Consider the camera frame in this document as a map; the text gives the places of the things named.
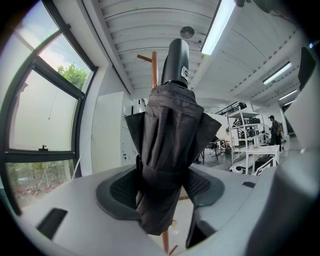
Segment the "tree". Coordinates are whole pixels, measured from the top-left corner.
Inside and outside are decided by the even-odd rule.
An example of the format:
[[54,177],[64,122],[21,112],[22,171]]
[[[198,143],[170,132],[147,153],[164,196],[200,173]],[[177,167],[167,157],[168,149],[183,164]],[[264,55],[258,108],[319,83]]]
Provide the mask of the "tree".
[[84,68],[78,69],[73,62],[68,67],[63,67],[62,65],[58,66],[57,71],[61,76],[82,91],[88,77],[88,72],[86,72]]

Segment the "glass pane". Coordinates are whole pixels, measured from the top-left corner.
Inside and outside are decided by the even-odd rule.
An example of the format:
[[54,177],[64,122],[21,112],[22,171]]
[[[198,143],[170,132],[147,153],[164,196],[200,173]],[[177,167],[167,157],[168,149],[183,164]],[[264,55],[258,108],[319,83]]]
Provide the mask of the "glass pane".
[[0,57],[0,108],[12,79],[30,54],[31,50],[21,37],[13,34],[9,38]]
[[43,3],[38,1],[15,30],[32,48],[36,48],[58,29]]
[[73,160],[6,163],[13,194],[21,208],[43,198],[74,174]]
[[9,147],[37,151],[71,151],[77,100],[35,71],[17,95],[12,114]]
[[71,84],[83,90],[90,69],[64,35],[54,40],[40,57]]

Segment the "person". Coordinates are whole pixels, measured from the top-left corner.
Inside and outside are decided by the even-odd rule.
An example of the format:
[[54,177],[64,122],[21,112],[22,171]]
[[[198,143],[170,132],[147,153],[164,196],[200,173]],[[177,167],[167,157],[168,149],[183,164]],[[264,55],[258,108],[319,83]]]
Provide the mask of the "person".
[[270,121],[272,122],[271,130],[271,143],[270,146],[273,146],[274,144],[280,146],[280,152],[281,152],[281,126],[280,124],[275,120],[275,117],[273,115],[269,116]]

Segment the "ceiling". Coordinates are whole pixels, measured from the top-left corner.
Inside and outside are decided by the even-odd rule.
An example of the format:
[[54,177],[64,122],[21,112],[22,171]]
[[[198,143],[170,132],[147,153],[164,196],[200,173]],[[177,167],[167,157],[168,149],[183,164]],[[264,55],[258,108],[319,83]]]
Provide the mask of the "ceiling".
[[[197,84],[195,94],[199,92],[201,97],[233,98],[268,106],[282,92],[299,87],[298,72],[304,41],[296,24],[264,13],[253,3],[246,4]],[[263,80],[288,61],[292,63],[288,71],[275,81],[263,84]]]
[[151,58],[157,52],[162,75],[169,44],[181,38],[182,27],[194,29],[189,45],[189,76],[197,72],[203,55],[199,41],[205,40],[218,0],[99,0],[106,26],[134,89],[151,88]]
[[[148,97],[151,58],[157,52],[161,77],[169,44],[182,27],[194,29],[189,45],[190,87],[203,106],[219,100],[252,101],[260,106],[299,87],[300,49],[304,35],[293,22],[262,12],[254,3],[236,8],[215,54],[200,52],[218,0],[90,0],[88,14],[124,85],[133,98]],[[287,61],[292,67],[276,81],[263,80]]]

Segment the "wooden pole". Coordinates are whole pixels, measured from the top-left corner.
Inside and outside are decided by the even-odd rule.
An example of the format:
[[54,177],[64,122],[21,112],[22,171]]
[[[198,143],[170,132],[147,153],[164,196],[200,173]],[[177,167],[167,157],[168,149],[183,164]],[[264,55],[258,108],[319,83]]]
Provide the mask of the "wooden pole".
[[157,52],[152,52],[152,88],[158,85],[159,73],[158,73],[158,61]]
[[162,232],[161,235],[162,235],[162,242],[163,242],[164,252],[166,254],[168,254],[169,253],[169,232],[168,232],[168,230]]
[[136,56],[139,59],[142,59],[146,62],[151,62],[152,65],[152,88],[154,88],[155,86],[158,85],[158,80],[159,80],[159,72],[158,72],[158,60],[157,60],[157,52],[153,51],[152,52],[152,58],[148,58],[145,56],[142,56],[140,54],[138,54]]

